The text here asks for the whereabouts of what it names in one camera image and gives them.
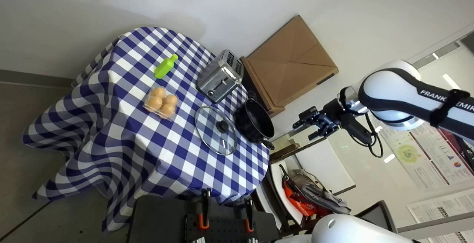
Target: egg carton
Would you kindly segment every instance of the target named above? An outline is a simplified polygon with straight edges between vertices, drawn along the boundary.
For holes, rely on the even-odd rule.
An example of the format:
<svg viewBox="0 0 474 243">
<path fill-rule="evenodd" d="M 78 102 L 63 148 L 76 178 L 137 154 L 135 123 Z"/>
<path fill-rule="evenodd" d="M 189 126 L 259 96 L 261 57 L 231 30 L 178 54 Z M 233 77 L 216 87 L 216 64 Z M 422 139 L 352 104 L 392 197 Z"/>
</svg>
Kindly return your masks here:
<svg viewBox="0 0 474 243">
<path fill-rule="evenodd" d="M 143 107 L 166 120 L 174 120 L 176 110 L 181 104 L 175 93 L 169 92 L 165 87 L 154 84 L 143 98 Z"/>
</svg>

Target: egg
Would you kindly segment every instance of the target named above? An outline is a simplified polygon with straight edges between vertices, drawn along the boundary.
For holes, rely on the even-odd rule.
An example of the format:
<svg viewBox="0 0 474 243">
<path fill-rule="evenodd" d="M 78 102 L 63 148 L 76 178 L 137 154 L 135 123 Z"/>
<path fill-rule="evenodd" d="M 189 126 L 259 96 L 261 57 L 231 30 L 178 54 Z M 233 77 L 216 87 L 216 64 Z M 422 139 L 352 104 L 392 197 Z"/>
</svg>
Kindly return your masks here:
<svg viewBox="0 0 474 243">
<path fill-rule="evenodd" d="M 164 99 L 163 99 L 163 104 L 176 105 L 177 102 L 178 102 L 178 97 L 175 96 L 175 95 L 168 95 L 168 96 L 164 97 Z"/>
<path fill-rule="evenodd" d="M 150 96 L 164 98 L 166 96 L 166 89 L 162 87 L 157 87 L 150 92 Z"/>
<path fill-rule="evenodd" d="M 152 109 L 152 111 L 156 111 L 159 108 L 161 108 L 161 105 L 163 105 L 163 100 L 159 97 L 150 97 L 147 100 L 146 105 Z"/>
<path fill-rule="evenodd" d="M 176 107 L 173 104 L 164 104 L 161 106 L 160 111 L 166 118 L 170 118 L 176 111 Z"/>
</svg>

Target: poster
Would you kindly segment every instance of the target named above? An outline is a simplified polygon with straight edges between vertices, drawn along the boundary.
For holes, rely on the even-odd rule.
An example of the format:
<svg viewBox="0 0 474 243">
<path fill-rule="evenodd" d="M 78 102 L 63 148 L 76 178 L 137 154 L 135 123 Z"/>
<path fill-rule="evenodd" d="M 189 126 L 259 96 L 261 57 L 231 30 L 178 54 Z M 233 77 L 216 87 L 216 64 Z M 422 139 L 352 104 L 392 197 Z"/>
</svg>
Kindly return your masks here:
<svg viewBox="0 0 474 243">
<path fill-rule="evenodd" d="M 428 123 L 404 131 L 389 128 L 376 118 L 374 127 L 379 131 L 393 154 L 422 190 L 434 190 L 474 180 L 474 174 L 460 156 L 460 147 L 450 132 Z"/>
<path fill-rule="evenodd" d="M 474 211 L 474 189 L 407 205 L 417 223 Z M 428 238 L 431 243 L 474 243 L 474 230 Z"/>
</svg>

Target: toaster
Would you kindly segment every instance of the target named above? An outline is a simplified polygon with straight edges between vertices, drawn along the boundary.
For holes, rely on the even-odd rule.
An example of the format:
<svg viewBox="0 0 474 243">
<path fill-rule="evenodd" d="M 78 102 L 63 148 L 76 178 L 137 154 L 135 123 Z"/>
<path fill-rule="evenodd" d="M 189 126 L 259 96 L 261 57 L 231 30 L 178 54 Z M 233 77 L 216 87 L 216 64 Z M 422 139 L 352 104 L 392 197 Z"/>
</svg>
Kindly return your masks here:
<svg viewBox="0 0 474 243">
<path fill-rule="evenodd" d="M 226 49 L 200 72 L 196 87 L 213 103 L 218 103 L 242 82 L 243 76 L 244 66 Z"/>
</svg>

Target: green bottle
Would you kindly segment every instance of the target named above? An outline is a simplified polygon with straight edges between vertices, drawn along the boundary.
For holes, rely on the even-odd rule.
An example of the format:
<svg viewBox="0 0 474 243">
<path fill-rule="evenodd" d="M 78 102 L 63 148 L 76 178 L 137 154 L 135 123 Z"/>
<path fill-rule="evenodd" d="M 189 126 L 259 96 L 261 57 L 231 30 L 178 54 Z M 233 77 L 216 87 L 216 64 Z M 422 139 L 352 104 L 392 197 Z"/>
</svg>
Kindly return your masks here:
<svg viewBox="0 0 474 243">
<path fill-rule="evenodd" d="M 167 74 L 174 66 L 174 61 L 178 59 L 178 55 L 173 54 L 170 58 L 164 59 L 159 66 L 156 66 L 154 70 L 154 77 L 161 79 Z"/>
</svg>

